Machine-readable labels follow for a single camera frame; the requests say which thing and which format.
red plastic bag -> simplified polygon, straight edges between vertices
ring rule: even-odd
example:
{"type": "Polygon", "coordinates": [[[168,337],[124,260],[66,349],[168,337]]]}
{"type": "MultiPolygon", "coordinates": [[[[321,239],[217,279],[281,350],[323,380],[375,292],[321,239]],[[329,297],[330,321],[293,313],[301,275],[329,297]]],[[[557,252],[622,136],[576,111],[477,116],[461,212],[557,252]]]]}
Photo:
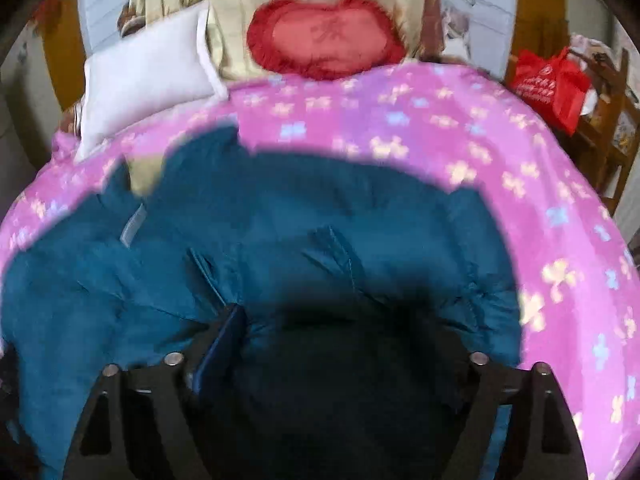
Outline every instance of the red plastic bag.
{"type": "Polygon", "coordinates": [[[546,60],[532,52],[520,53],[511,88],[553,128],[575,132],[589,77],[566,58],[569,48],[546,60]]]}

red ruffled trim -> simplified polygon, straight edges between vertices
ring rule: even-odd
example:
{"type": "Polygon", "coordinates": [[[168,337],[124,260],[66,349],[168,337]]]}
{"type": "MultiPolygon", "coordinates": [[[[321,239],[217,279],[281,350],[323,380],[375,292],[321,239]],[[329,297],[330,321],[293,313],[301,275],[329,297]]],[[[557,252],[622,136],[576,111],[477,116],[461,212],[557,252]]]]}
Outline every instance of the red ruffled trim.
{"type": "Polygon", "coordinates": [[[373,0],[341,0],[335,5],[313,4],[301,0],[271,0],[260,6],[251,20],[246,34],[246,42],[254,61],[271,72],[280,74],[294,73],[317,80],[333,80],[364,72],[375,66],[400,63],[405,56],[404,45],[396,34],[396,28],[386,12],[373,0]],[[300,63],[283,54],[273,44],[273,29],[277,21],[286,12],[295,9],[337,10],[337,9],[366,9],[376,19],[380,29],[388,37],[385,49],[380,57],[370,66],[362,70],[329,70],[318,65],[315,59],[308,64],[300,63]]]}

blue comforter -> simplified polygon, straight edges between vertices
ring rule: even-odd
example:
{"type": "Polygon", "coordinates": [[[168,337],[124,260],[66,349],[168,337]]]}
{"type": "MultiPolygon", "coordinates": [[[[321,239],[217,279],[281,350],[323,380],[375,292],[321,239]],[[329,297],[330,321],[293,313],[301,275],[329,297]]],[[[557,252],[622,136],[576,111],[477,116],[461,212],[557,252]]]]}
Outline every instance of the blue comforter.
{"type": "Polygon", "coordinates": [[[415,371],[407,312],[433,317],[469,351],[518,363],[510,259],[478,192],[320,156],[252,155],[236,133],[181,147],[145,201],[123,165],[15,257],[2,333],[20,355],[20,422],[46,478],[60,477],[105,364],[155,364],[227,303],[245,306],[249,333],[216,417],[230,448],[264,459],[264,478],[308,475],[299,462],[324,478],[314,461],[343,478],[423,478],[442,461],[436,444],[453,442],[455,425],[415,371]],[[247,431],[280,438],[256,444],[247,431]]]}

wooden furniture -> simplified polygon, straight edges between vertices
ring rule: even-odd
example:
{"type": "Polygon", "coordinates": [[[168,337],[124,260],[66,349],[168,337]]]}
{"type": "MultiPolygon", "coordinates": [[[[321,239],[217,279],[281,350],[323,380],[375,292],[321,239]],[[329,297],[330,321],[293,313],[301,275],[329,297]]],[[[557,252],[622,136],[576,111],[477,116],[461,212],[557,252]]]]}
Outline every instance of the wooden furniture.
{"type": "Polygon", "coordinates": [[[511,53],[549,58],[569,44],[566,0],[518,0],[511,53]]]}
{"type": "MultiPolygon", "coordinates": [[[[593,59],[577,52],[573,54],[587,64],[587,72],[600,98],[594,113],[590,117],[580,118],[577,130],[571,137],[564,132],[554,133],[560,146],[613,215],[640,146],[640,110],[626,95],[629,53],[623,50],[619,70],[606,55],[597,54],[593,59]],[[618,142],[616,130],[621,123],[632,124],[634,133],[618,142]],[[618,170],[620,176],[613,196],[604,196],[618,170]]],[[[505,77],[507,85],[513,80],[517,62],[517,57],[510,56],[505,77]]]]}
{"type": "Polygon", "coordinates": [[[78,0],[58,0],[38,22],[44,56],[60,108],[66,110],[84,94],[84,46],[78,0]]]}

pink blanket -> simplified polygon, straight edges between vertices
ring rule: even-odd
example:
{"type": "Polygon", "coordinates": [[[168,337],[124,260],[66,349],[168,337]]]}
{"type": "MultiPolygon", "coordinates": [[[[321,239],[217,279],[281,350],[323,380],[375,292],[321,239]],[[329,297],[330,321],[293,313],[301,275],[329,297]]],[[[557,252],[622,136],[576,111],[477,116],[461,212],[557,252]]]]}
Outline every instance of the pink blanket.
{"type": "Polygon", "coordinates": [[[606,209],[543,122],[501,86],[457,66],[406,64],[337,82],[272,78],[136,124],[74,165],[57,133],[53,158],[0,228],[0,274],[123,156],[164,153],[217,120],[250,148],[322,150],[393,164],[452,189],[482,190],[520,283],[523,366],[552,365],[589,472],[617,476],[640,442],[640,282],[606,209]]]}

